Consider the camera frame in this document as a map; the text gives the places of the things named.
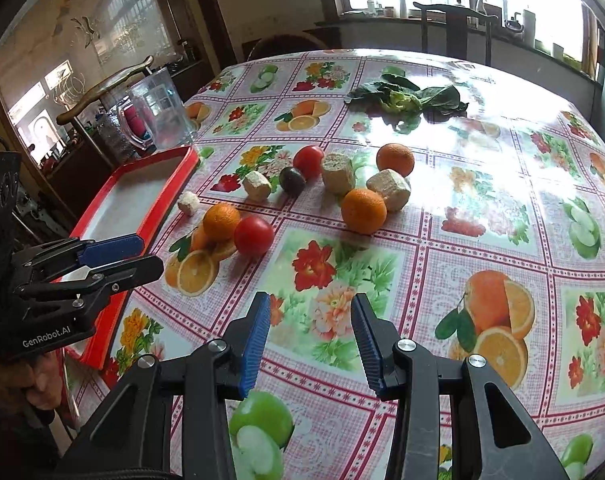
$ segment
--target tomato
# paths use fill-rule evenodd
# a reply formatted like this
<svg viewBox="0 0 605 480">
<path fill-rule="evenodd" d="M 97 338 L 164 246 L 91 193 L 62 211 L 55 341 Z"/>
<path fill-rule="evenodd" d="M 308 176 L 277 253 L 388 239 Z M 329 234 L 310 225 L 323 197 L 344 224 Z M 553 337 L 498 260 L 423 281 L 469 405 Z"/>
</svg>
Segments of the tomato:
<svg viewBox="0 0 605 480">
<path fill-rule="evenodd" d="M 260 216 L 249 215 L 243 218 L 233 232 L 233 243 L 240 254 L 262 256 L 274 241 L 273 226 Z"/>
<path fill-rule="evenodd" d="M 321 174 L 321 161 L 325 152 L 318 146 L 305 146 L 294 156 L 294 168 L 302 173 L 305 179 L 316 178 Z"/>
</svg>

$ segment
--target table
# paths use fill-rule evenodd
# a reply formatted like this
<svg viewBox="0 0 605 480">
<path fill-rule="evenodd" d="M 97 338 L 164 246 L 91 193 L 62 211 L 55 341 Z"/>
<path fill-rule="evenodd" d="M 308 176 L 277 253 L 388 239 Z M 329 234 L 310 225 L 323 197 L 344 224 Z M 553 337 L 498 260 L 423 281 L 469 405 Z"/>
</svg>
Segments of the table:
<svg viewBox="0 0 605 480">
<path fill-rule="evenodd" d="M 383 72 L 421 88 L 454 84 L 470 103 L 467 116 L 394 129 L 348 110 L 345 94 Z M 382 479 L 395 404 L 375 398 L 359 361 L 349 301 L 366 292 L 380 316 L 434 354 L 461 358 L 459 339 L 468 346 L 471 338 L 556 453 L 587 433 L 594 442 L 587 471 L 605 459 L 605 144 L 571 103 L 485 66 L 382 50 L 242 63 L 193 102 L 202 103 L 203 160 L 185 189 L 202 208 L 193 218 L 170 211 L 152 248 L 166 275 L 131 295 L 105 369 L 68 363 L 81 421 L 136 355 L 189 354 L 264 290 L 272 326 L 256 387 L 294 414 L 284 477 Z M 308 183 L 297 200 L 277 186 L 279 171 L 309 144 L 350 156 L 356 185 L 364 186 L 388 142 L 413 150 L 413 192 L 372 237 L 345 230 L 339 201 L 322 181 Z M 265 203 L 247 200 L 241 183 L 251 170 L 275 184 Z M 259 260 L 225 248 L 189 253 L 180 268 L 196 278 L 178 287 L 176 249 L 200 248 L 192 231 L 219 201 L 273 224 L 274 245 Z M 470 314 L 475 331 L 443 329 L 454 308 Z M 178 472 L 181 421 L 176 399 Z M 450 425 L 441 398 L 444 469 Z"/>
</svg>

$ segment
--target round table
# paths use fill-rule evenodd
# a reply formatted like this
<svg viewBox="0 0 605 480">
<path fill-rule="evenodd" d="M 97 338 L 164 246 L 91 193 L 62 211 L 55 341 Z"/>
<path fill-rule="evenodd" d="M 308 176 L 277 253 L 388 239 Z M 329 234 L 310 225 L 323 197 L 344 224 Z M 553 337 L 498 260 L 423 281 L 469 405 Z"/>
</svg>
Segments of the round table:
<svg viewBox="0 0 605 480">
<path fill-rule="evenodd" d="M 348 109 L 345 94 L 382 73 L 421 88 L 455 85 L 467 116 L 394 125 Z M 376 399 L 359 360 L 349 305 L 366 292 L 379 316 L 435 355 L 462 358 L 459 340 L 484 353 L 558 455 L 586 433 L 594 443 L 587 471 L 605 459 L 605 143 L 570 102 L 486 66 L 360 49 L 232 66 L 186 104 L 194 102 L 202 103 L 202 165 L 185 189 L 201 209 L 191 218 L 169 212 L 151 250 L 169 270 L 132 293 L 104 370 L 68 362 L 81 422 L 136 356 L 189 354 L 262 290 L 271 327 L 256 387 L 284 400 L 295 420 L 284 477 L 382 479 L 395 403 Z M 350 156 L 364 187 L 388 142 L 413 150 L 412 195 L 372 237 L 346 230 L 321 179 L 295 200 L 278 186 L 279 171 L 313 144 Z M 274 187 L 263 203 L 250 202 L 242 186 L 252 170 Z M 192 237 L 220 201 L 274 226 L 263 258 L 202 248 Z M 177 279 L 179 256 L 198 279 Z M 475 330 L 443 330 L 454 309 Z M 178 472 L 181 421 L 176 399 Z M 441 397 L 444 469 L 450 426 Z"/>
</svg>

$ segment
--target glass pitcher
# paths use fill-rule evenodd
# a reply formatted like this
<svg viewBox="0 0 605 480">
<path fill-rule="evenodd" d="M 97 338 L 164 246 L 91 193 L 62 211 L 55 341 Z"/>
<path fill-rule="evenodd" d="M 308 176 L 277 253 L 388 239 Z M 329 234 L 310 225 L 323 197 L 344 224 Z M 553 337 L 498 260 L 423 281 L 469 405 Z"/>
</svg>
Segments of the glass pitcher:
<svg viewBox="0 0 605 480">
<path fill-rule="evenodd" d="M 194 143 L 196 126 L 187 117 L 166 68 L 137 82 L 127 94 L 159 150 Z"/>
</svg>

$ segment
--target chair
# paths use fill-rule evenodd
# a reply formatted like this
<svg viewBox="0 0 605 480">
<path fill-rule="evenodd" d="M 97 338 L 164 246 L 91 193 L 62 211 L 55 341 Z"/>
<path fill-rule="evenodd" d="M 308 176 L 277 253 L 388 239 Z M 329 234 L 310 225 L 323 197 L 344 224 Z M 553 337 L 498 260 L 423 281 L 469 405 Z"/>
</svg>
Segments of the chair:
<svg viewBox="0 0 605 480">
<path fill-rule="evenodd" d="M 467 34 L 469 27 L 467 18 L 478 18 L 479 23 L 486 25 L 485 33 L 485 65 L 491 66 L 491 27 L 499 22 L 497 16 L 486 16 L 468 9 L 467 7 L 451 5 L 423 5 L 414 2 L 420 9 L 420 28 L 422 34 L 422 51 L 427 53 L 427 11 L 439 10 L 445 13 L 447 24 L 447 56 L 467 60 Z"/>
<path fill-rule="evenodd" d="M 258 40 L 251 49 L 247 61 L 263 57 L 293 54 L 294 52 L 307 52 L 308 50 L 326 50 L 329 47 L 318 38 L 307 32 L 292 32 L 275 34 Z"/>
</svg>

